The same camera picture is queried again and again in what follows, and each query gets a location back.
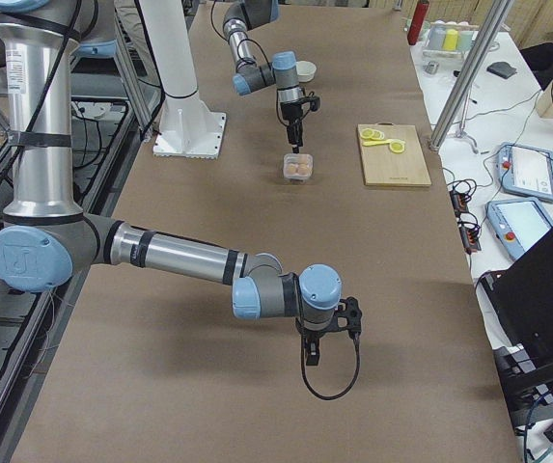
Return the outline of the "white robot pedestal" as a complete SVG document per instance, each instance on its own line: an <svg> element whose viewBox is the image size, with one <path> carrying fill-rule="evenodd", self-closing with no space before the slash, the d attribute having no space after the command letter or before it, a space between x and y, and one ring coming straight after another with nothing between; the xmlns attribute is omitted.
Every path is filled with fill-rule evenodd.
<svg viewBox="0 0 553 463"><path fill-rule="evenodd" d="M217 158L226 115L201 99L181 2L141 1L138 9L165 96L153 153Z"/></svg>

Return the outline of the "light blue cup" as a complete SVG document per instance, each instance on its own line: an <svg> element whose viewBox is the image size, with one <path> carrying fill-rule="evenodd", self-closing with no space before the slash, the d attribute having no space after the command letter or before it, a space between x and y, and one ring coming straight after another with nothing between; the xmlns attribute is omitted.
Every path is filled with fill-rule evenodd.
<svg viewBox="0 0 553 463"><path fill-rule="evenodd" d="M468 52L472 48L474 30L461 29L457 32L456 50L458 52Z"/></svg>

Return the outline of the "yellow plastic knife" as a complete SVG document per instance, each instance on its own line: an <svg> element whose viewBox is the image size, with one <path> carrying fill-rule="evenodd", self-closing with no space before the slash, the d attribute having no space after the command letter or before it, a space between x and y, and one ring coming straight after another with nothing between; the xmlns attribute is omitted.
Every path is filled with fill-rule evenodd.
<svg viewBox="0 0 553 463"><path fill-rule="evenodd" d="M390 145L392 143L393 143L392 139L383 139L383 140L369 139L369 140L364 140L362 142L362 145L365 147L372 147L372 146L380 146L380 145Z"/></svg>

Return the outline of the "wooden cutting board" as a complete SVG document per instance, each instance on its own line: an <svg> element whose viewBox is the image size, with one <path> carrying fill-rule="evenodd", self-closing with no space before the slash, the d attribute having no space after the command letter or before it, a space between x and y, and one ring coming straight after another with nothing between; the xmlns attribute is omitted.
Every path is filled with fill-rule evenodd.
<svg viewBox="0 0 553 463"><path fill-rule="evenodd" d="M385 139L406 143L404 153L393 153L388 145L365 147L359 131L363 128L382 131ZM357 134L367 186L429 187L431 180L416 127L407 124L358 124Z"/></svg>

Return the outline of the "clear plastic egg box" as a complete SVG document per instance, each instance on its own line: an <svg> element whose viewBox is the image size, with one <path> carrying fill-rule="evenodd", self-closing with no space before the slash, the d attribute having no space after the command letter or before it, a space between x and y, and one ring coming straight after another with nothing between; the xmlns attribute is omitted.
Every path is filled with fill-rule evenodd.
<svg viewBox="0 0 553 463"><path fill-rule="evenodd" d="M283 159L283 177L287 180L306 181L311 178L314 158L307 153L287 153Z"/></svg>

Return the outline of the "yellow cup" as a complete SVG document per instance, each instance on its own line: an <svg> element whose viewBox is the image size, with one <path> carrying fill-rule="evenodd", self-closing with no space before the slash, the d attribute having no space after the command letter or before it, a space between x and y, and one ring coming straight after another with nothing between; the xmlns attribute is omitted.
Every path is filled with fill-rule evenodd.
<svg viewBox="0 0 553 463"><path fill-rule="evenodd" d="M442 44L444 51L456 51L458 43L458 29L450 28L445 30L445 37Z"/></svg>

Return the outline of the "aluminium frame post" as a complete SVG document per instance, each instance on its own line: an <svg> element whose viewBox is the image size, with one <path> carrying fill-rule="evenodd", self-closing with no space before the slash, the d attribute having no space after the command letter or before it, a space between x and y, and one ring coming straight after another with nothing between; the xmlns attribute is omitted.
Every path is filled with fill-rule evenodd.
<svg viewBox="0 0 553 463"><path fill-rule="evenodd" d="M431 150L439 151L456 120L459 110L462 110L460 121L464 122L466 117L465 107L469 103L470 91L473 88L475 78L482 67L490 46L512 9L512 5L512 0L495 0L492 3L430 135L429 148Z"/></svg>

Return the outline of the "blue teach pendant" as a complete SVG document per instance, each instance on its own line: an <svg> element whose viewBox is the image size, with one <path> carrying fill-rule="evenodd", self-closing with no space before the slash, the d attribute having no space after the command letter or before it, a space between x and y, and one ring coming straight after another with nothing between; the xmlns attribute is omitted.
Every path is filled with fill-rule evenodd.
<svg viewBox="0 0 553 463"><path fill-rule="evenodd" d="M553 203L553 152L515 143L497 150L497 171L504 191Z"/></svg>
<svg viewBox="0 0 553 463"><path fill-rule="evenodd" d="M552 227L553 219L533 197L490 201L487 218L513 260L520 259Z"/></svg>

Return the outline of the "small metal cylinder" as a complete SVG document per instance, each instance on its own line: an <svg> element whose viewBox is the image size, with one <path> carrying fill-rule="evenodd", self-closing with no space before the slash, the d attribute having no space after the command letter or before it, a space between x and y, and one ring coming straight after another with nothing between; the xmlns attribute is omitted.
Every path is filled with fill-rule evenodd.
<svg viewBox="0 0 553 463"><path fill-rule="evenodd" d="M439 69L439 63L436 61L429 61L426 63L424 70L429 75L434 75Z"/></svg>

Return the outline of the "lemon slice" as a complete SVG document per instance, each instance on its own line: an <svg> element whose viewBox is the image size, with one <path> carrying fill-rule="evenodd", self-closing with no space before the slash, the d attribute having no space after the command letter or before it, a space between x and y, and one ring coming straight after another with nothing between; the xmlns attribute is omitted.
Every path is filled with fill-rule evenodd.
<svg viewBox="0 0 553 463"><path fill-rule="evenodd" d="M385 134L377 129L370 129L368 131L368 139L374 141L380 141L385 139Z"/></svg>
<svg viewBox="0 0 553 463"><path fill-rule="evenodd" d="M392 139L392 140L388 143L388 147L389 147L389 150L390 150L391 152L400 154L400 153L404 153L405 148L406 148L406 143L405 143L405 141L403 141L403 140Z"/></svg>
<svg viewBox="0 0 553 463"><path fill-rule="evenodd" d="M373 128L363 128L359 131L359 135L363 140L380 140L382 132Z"/></svg>

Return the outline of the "red cylinder bottle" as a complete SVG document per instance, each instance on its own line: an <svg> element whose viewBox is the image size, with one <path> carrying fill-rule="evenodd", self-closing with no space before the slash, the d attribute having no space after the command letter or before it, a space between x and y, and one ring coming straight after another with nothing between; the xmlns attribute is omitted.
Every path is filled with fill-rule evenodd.
<svg viewBox="0 0 553 463"><path fill-rule="evenodd" d="M409 45L415 45L417 43L422 32L428 10L429 0L417 1L413 16L407 30L407 43Z"/></svg>

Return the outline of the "white bowl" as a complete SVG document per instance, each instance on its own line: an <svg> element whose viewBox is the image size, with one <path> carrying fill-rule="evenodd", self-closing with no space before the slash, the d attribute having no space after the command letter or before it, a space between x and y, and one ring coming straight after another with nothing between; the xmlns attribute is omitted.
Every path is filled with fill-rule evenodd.
<svg viewBox="0 0 553 463"><path fill-rule="evenodd" d="M309 61L297 61L296 62L296 74L300 83L311 82L317 72L317 66Z"/></svg>

